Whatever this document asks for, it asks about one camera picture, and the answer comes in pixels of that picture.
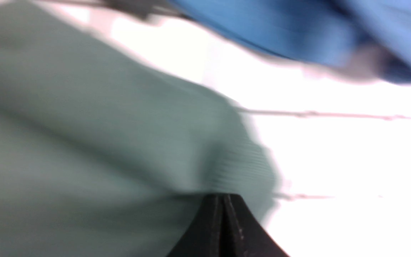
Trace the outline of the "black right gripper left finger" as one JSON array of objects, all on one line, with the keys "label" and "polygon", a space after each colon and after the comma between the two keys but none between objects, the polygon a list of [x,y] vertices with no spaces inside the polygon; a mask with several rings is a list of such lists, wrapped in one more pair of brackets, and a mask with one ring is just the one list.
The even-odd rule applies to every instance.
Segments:
[{"label": "black right gripper left finger", "polygon": [[168,257],[218,257],[223,214],[222,194],[204,196],[193,221]]}]

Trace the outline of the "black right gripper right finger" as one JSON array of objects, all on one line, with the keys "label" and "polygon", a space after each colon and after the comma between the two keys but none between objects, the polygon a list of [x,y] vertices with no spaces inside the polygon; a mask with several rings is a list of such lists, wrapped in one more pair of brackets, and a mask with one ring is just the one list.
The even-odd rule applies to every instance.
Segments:
[{"label": "black right gripper right finger", "polygon": [[287,257],[237,194],[224,194],[222,217],[223,257]]}]

